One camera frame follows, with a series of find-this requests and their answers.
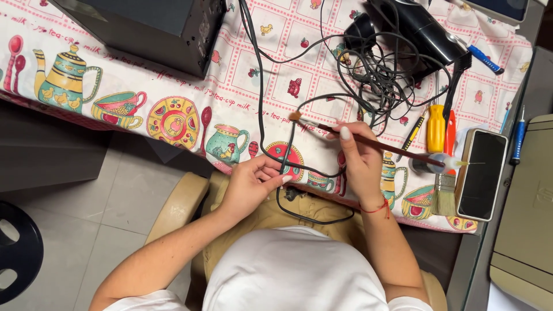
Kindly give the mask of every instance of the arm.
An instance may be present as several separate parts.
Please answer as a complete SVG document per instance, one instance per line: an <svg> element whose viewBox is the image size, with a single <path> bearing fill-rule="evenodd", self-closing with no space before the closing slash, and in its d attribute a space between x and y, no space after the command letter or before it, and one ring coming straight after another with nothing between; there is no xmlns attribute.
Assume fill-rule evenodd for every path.
<svg viewBox="0 0 553 311"><path fill-rule="evenodd" d="M429 303L419 265L398 223L393 216L386 217L386 208L377 211L384 204L380 191L382 152L356 143L351 133L374 140L376 136L364 122L340 124L334 129L340 131L348 186L359 197L370 262L384 287L386 300L409 296Z"/></svg>
<svg viewBox="0 0 553 311"><path fill-rule="evenodd" d="M290 176L279 175L278 169L280 163L267 156L235 165L225 196L215 211L127 257L100 284L88 310L101 311L119 299L167 288L204 247L251 214L272 190L290 180Z"/></svg>

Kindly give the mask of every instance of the power cord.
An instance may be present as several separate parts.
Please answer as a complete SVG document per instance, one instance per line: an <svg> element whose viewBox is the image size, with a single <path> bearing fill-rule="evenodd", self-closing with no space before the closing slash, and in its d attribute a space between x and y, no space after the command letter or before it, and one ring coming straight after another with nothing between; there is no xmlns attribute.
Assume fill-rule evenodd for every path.
<svg viewBox="0 0 553 311"><path fill-rule="evenodd" d="M308 166L305 166L305 165L301 165L299 163L293 163L293 162L288 161L288 155L291 152L292 143L293 143L293 140L294 140L294 134L295 134L295 129L296 129L296 121L294 121L293 124L292 124L292 133L290 134L290 139L288 140L288 146L287 146L286 151L284 153L284 158L279 159L279 158L274 157L273 155L271 155L267 152L267 150L263 146L263 141L265 139L265 127L264 127L264 124L263 124L263 114L261 112L263 111L263 94L264 94L264 91L263 91L263 89L264 89L263 88L263 74L264 73L263 73L263 63L262 63L262 60L261 60L261 55L266 57L267 59L269 59L270 61L272 61L274 63L283 64L283 63L287 63L289 61L293 61L295 59L298 59L298 58L302 57L310 49L312 49L313 47L317 46L320 43L324 43L326 45L327 49L331 52L332 49L330 49L328 47L328 44L326 43L326 40L329 40L329 39L334 38L334 37L352 38L352 39L361 39L361 40L363 40L363 44L361 46L360 51L344 49L343 51L341 51L339 53L339 55L334 55L334 58L335 58L336 63L337 63L338 75L340 76L340 79L342 80L342 82L348 88L349 93L333 93L333 94L325 94L325 95L315 96L315 97L313 97L311 99L308 99L307 101L303 102L302 104L300 104L298 106L298 111L302 107L307 105L308 103L319 100L319 99L326 99L328 97L340 97L340 96L349 97L349 98L354 99L358 103L360 109L363 108L363 109L365 109L366 111L368 111L372 114L371 122L369 124L369 126L371 128L373 128L374 126L380 125L382 123L384 124L384 128L382 129L382 131L380 131L377 134L377 136L380 136L380 135L382 135L382 133L384 133L384 131L386 129L386 126L388 124L388 119L399 120L401 117L405 116L410 111L410 109L412 107L419 107L419 106L426 105L427 103L429 103L429 102L433 101L434 99L437 99L439 96L443 95L448 90L448 87L446 87L445 90L440 92L438 95L436 95L436 96L434 96L434 97L428 99L427 101L424 101L423 103L420 103L418 105L413 103L414 100L415 100L414 81L413 81L413 78L408 76L407 74L409 72L411 72L413 69L415 69L415 67L417 66L417 64L418 64L418 62L421 58L424 58L428 61L432 61L432 62L438 64L442 68L442 70L444 70L445 73L447 74L447 78L448 78L448 81L449 81L448 85L451 85L451 75L447 71L445 66L443 66L438 60L436 60L436 59L434 59L430 56L419 54L419 52L418 52L417 48L415 47L415 45L411 41L407 40L407 38L405 38L405 37L403 37L399 34L399 30L398 30L399 29L398 12L397 12L397 10L395 9L395 7L392 3L390 4L390 6L393 8L393 11L394 11L394 14L395 14L395 25L394 25L395 32L379 32L379 33L375 33L375 34L373 34L373 35L371 35L367 38L362 38L360 36L353 36L353 35L345 35L345 34L329 35L329 36L325 37L324 33L323 33L323 30L322 30L322 10L323 10L324 4L325 4L325 0L322 0L322 3L320 5L320 7L321 7L320 31L321 31L322 39L320 39L317 42L314 42L313 44L311 44L309 47L307 47L307 49L305 49L305 51L303 51L303 53L299 54L296 57L293 57L293 58L291 58L289 60L285 60L285 61L277 61L277 60L274 60L272 57L270 57L264 51L260 50L260 48L257 44L257 38L255 36L255 32L254 32L255 26L253 25L252 17L250 15L249 10L248 10L248 4L246 3L246 0L238 0L238 2L239 2L239 8L240 8L240 15L241 15L241 18L242 18L242 24L244 25L246 35L248 36L250 42L253 45L253 49L254 49L254 52L255 52L255 57L257 58L259 71L260 71L260 75L259 75L260 87L259 87L258 121L259 121L259 131L260 131L261 138L260 138L260 141L259 141L259 145L260 145L260 149L262 150L262 152L266 156L268 156L269 158L271 158L273 160L276 160L277 162L282 164L282 166L280 168L280 174L284 174L284 170L285 170L286 166L288 166L288 167L295 167L295 168L299 168L299 169L310 170L310 171L313 171L313 172L315 172L317 174L320 174L321 176L324 176L324 177L327 177L327 178L334 178L334 177L342 175L346 171L346 167L344 166L336 174L328 175L328 174L323 173L323 172L321 172L321 171L319 171L315 168L311 168L311 167L308 167ZM394 51L392 53L384 54L384 50L382 49L382 47L378 44L378 41L376 40L376 38L379 37L379 36L390 36L390 37L395 38L395 48L394 48ZM401 40L401 42L403 42L404 44L406 44L409 47L411 52L407 53L407 52L399 51L399 42L400 42L400 40ZM374 55L374 52L373 52L372 48L370 47L370 46L372 46L372 43L374 43L374 42L376 42L375 46L378 48L378 51L380 52L380 56ZM352 66L352 67L350 67L349 64L343 64L340 61L343 56L348 55L348 54L352 54L352 55L354 55L358 58L355 65ZM413 65L411 67L408 67L408 68L404 69L404 70L398 70L398 63L401 60L406 60L406 59L412 59L413 60ZM390 61L393 62L393 69L391 69L387 66L387 62L390 62ZM342 70L345 70L346 75L349 76L352 80L354 80L356 82L355 87L357 87L359 89L358 92L355 92L355 90L352 88L352 86L347 82L347 80L344 76L344 72ZM399 84L399 81L401 81L401 80L407 81L407 88L409 88L411 90L410 94L407 95L403 91L403 87ZM372 94L372 97L373 97L373 100L377 99L377 101L378 101L377 103L372 104L372 103L369 102L369 98L365 99L363 97L363 90L366 89L365 86L369 87L369 89L371 91L371 94ZM401 117L393 118L391 116L391 112L402 104L407 105L407 107L408 107L407 111ZM279 194L280 194L280 188L277 188L277 190L276 190L276 203L278 204L279 208L282 211L284 211L284 212L286 212L286 213L288 213L288 214L290 214L294 217L297 217L297 218L300 218L300 219L303 219L303 220L306 220L306 221L311 221L315 224L329 225L329 224L334 224L334 223L341 222L341 221L346 221L346 220L352 218L354 216L354 213L355 213L354 209L350 207L349 209L351 210L352 213L351 213L351 215L349 215L345 218L336 219L336 220L332 220L332 221L318 221L318 220L312 219L312 218L304 216L304 215L299 215L297 213L294 213L294 212L292 212L290 210L287 210L284 207L282 207L282 205L280 204L280 200L279 200Z"/></svg>

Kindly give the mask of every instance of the hand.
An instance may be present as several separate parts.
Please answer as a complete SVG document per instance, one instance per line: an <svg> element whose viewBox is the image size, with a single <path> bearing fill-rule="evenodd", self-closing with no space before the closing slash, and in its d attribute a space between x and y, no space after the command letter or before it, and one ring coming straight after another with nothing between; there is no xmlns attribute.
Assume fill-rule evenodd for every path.
<svg viewBox="0 0 553 311"><path fill-rule="evenodd" d="M292 179L292 176L279 174L280 166L265 154L236 164L217 210L236 223L246 218L271 191Z"/></svg>
<svg viewBox="0 0 553 311"><path fill-rule="evenodd" d="M346 157L347 184L359 198L365 211L374 211L384 204L380 191L382 151L353 139L352 133L377 141L371 128L364 122L342 123L333 128L340 132L340 144ZM328 139L337 138L328 134Z"/></svg>

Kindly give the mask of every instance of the black box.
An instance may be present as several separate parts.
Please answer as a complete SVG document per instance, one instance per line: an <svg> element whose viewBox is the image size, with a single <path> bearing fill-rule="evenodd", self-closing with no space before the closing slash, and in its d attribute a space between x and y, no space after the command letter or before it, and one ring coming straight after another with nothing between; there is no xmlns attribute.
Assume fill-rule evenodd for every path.
<svg viewBox="0 0 553 311"><path fill-rule="evenodd" d="M204 78L225 0L49 0L106 46Z"/></svg>

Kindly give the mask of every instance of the fingernail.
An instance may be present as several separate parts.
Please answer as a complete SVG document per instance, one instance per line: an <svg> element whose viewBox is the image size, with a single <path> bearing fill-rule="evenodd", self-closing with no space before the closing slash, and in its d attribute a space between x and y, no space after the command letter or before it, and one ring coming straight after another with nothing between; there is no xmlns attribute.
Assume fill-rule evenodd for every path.
<svg viewBox="0 0 553 311"><path fill-rule="evenodd" d="M286 176L282 177L282 183L285 184L285 183L289 182L291 179L292 179L292 176L286 175Z"/></svg>
<svg viewBox="0 0 553 311"><path fill-rule="evenodd" d="M349 131L349 128L344 126L340 129L340 138L342 138L345 141L351 138L351 132Z"/></svg>

